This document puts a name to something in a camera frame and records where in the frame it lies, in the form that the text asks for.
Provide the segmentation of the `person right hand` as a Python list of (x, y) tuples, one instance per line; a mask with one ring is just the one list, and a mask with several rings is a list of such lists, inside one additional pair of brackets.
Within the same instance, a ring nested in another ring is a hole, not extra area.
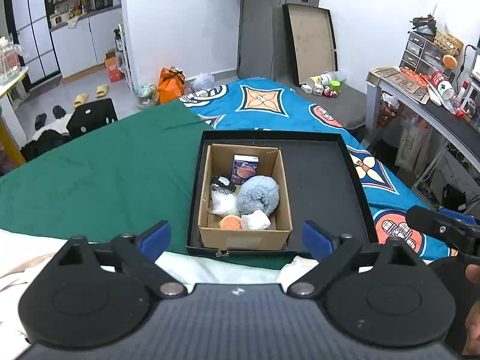
[[(469, 264), (465, 269), (466, 278), (473, 284), (479, 284), (480, 271), (479, 266)], [(479, 301), (476, 301), (465, 320), (466, 342), (463, 349), (463, 355), (479, 356), (479, 335), (480, 335), (480, 310)]]

